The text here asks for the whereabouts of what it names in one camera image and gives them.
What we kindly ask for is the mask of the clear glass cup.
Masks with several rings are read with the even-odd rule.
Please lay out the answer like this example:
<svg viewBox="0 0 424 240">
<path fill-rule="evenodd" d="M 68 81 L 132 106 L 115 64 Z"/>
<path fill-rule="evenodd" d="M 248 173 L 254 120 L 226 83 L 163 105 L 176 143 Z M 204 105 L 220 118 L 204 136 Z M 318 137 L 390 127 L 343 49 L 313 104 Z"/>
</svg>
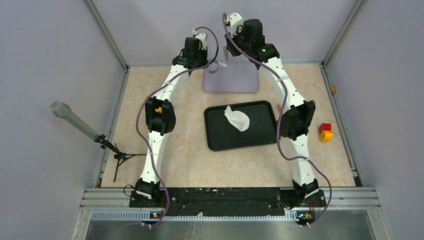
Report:
<svg viewBox="0 0 424 240">
<path fill-rule="evenodd" d="M 220 68 L 220 62 L 218 60 L 214 60 L 212 63 L 208 65 L 208 67 L 205 68 L 205 70 L 209 74 L 215 74 L 218 72 L 219 68 Z"/>
</svg>

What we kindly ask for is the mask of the metal scraper wooden handle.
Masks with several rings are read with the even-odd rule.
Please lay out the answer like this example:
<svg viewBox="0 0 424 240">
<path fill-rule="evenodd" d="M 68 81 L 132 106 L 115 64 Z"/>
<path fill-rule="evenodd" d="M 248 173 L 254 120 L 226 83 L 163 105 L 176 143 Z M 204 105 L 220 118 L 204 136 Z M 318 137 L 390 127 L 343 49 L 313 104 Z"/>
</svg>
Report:
<svg viewBox="0 0 424 240">
<path fill-rule="evenodd" d="M 221 66 L 226 68 L 229 62 L 229 51 L 225 46 L 223 47 L 223 55 L 224 55 L 224 62 L 221 63 Z"/>
</svg>

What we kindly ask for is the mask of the lilac rectangular tray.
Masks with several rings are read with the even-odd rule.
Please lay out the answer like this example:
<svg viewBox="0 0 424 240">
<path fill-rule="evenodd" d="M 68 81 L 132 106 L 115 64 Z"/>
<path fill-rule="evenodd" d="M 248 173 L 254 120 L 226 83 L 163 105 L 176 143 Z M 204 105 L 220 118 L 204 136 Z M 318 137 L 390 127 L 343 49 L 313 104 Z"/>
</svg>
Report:
<svg viewBox="0 0 424 240">
<path fill-rule="evenodd" d="M 260 89 L 259 73 L 251 63 L 228 63 L 217 73 L 203 71 L 202 88 L 206 93 L 254 94 Z"/>
</svg>

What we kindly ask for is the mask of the black baking tray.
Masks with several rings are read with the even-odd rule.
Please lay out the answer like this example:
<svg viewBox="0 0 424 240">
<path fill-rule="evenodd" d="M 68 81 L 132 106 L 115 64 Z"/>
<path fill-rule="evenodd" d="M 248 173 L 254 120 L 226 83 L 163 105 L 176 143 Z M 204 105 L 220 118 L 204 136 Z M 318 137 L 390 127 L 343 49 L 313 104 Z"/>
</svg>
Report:
<svg viewBox="0 0 424 240">
<path fill-rule="evenodd" d="M 212 151 L 226 151 L 275 144 L 277 120 L 270 102 L 266 100 L 234 103 L 233 111 L 240 111 L 250 119 L 249 128 L 239 131 L 225 117 L 225 105 L 204 110 L 207 146 Z"/>
</svg>

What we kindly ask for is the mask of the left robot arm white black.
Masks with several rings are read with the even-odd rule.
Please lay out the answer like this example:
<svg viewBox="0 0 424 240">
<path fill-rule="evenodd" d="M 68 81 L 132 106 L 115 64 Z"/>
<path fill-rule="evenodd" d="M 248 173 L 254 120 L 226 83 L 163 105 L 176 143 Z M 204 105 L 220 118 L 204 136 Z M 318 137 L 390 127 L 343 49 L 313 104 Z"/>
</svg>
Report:
<svg viewBox="0 0 424 240">
<path fill-rule="evenodd" d="M 135 192 L 149 207 L 160 202 L 160 168 L 166 141 L 176 125 L 173 99 L 192 71 L 204 68 L 208 62 L 205 33 L 198 33 L 184 41 L 184 47 L 172 60 L 167 78 L 161 87 L 143 102 L 148 129 L 147 153 L 143 170 L 135 184 Z"/>
</svg>

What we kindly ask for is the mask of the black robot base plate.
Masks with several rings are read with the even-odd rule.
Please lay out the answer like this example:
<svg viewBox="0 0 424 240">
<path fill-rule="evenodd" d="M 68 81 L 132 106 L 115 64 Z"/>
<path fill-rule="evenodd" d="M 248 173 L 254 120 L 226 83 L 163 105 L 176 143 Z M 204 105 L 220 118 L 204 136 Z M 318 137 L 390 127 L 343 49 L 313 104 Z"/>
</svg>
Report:
<svg viewBox="0 0 424 240">
<path fill-rule="evenodd" d="M 326 206 L 324 192 L 301 198 L 289 187 L 219 187 L 182 188 L 159 190 L 153 199 L 131 192 L 131 208 L 166 208 L 166 216 L 188 217 L 203 214 L 205 217 L 262 217 L 283 216 L 295 208 Z"/>
</svg>

